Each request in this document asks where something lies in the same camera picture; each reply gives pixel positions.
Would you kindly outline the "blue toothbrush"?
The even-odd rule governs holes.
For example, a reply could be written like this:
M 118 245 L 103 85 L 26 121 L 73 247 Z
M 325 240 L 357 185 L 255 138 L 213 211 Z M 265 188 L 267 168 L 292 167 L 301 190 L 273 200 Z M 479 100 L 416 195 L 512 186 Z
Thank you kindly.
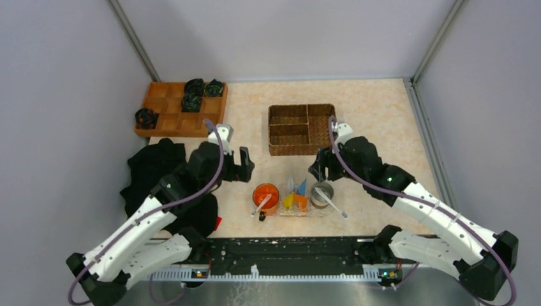
M 296 194 L 296 195 L 299 195 L 299 196 L 305 196 L 305 195 L 306 195 L 306 185 L 307 185 L 307 180 L 304 179 L 304 180 L 296 187 L 295 194 Z

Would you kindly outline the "metal cup orange base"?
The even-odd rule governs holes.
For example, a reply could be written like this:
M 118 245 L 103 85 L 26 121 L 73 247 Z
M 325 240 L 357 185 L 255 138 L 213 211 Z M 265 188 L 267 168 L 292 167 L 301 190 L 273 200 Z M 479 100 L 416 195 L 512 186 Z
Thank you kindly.
M 329 206 L 328 201 L 316 190 L 319 189 L 328 199 L 333 199 L 334 188 L 327 182 L 314 183 L 309 190 L 309 201 L 316 209 L 324 209 Z

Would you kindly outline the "white grey toothpaste tube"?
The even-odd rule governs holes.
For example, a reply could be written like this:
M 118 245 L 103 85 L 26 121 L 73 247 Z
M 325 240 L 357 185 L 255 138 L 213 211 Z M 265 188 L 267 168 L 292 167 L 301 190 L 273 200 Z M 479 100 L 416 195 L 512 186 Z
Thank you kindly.
M 295 182 L 292 176 L 289 177 L 288 182 L 286 183 L 286 189 L 288 194 L 295 193 Z

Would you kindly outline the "orange toothbrush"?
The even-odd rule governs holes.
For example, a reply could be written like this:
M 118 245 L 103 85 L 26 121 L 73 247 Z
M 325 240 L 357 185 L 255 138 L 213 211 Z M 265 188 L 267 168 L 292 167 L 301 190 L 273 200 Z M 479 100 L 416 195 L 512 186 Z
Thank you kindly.
M 306 196 L 299 196 L 295 194 L 295 204 L 299 212 L 308 212 L 308 198 Z

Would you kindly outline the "clear textured plastic tray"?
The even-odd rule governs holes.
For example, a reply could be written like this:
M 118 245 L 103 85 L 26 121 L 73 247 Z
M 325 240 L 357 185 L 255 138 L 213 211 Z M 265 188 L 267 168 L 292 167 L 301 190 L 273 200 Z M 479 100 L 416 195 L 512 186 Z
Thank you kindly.
M 276 214 L 281 217 L 326 217 L 336 208 L 333 201 L 334 190 L 328 183 L 315 183 L 307 187 L 305 183 L 292 189 L 279 187 L 280 200 Z

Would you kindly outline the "yellow toothbrush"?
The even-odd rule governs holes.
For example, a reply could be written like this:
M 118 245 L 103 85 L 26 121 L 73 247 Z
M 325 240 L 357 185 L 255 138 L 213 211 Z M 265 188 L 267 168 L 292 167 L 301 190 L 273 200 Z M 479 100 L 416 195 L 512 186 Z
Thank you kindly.
M 295 194 L 290 193 L 283 198 L 283 209 L 286 211 L 293 210 L 295 205 Z

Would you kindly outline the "brown wicker divided basket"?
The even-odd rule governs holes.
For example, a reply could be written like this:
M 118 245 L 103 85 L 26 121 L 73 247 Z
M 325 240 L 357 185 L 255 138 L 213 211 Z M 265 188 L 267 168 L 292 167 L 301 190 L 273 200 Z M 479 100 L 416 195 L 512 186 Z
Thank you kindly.
M 330 146 L 328 119 L 332 104 L 271 105 L 268 108 L 268 143 L 271 156 L 313 156 Z

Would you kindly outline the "orange translucent plastic mug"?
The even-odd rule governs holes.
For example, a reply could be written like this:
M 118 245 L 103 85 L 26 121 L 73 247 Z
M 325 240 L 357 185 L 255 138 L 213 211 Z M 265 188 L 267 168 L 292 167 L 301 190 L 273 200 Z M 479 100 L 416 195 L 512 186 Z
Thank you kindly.
M 275 215 L 280 204 L 280 194 L 274 184 L 263 183 L 258 185 L 252 194 L 254 209 L 251 216 L 258 216 L 260 221 L 266 217 Z

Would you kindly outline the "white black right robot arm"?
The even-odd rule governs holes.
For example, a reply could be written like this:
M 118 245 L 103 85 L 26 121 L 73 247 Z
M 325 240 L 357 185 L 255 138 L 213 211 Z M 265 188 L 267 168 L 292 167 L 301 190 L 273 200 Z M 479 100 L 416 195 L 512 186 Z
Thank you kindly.
M 437 236 L 426 238 L 387 225 L 374 239 L 375 253 L 429 265 L 452 276 L 481 303 L 496 299 L 505 283 L 508 305 L 517 299 L 511 272 L 518 238 L 509 231 L 486 229 L 432 195 L 402 168 L 382 161 L 374 144 L 358 136 L 318 149 L 309 172 L 318 181 L 355 180 L 373 198 L 414 217 Z

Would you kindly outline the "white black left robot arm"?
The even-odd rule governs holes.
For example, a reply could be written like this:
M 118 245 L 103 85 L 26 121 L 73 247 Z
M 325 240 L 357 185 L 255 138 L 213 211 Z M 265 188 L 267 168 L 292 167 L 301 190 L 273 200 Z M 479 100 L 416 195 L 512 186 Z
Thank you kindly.
M 94 249 L 66 264 L 91 305 L 115 305 L 143 277 L 172 263 L 197 259 L 219 224 L 213 191 L 224 181 L 249 182 L 246 147 L 241 163 L 225 143 L 204 141 L 191 154 L 165 138 L 128 159 L 131 183 L 121 191 L 126 222 Z

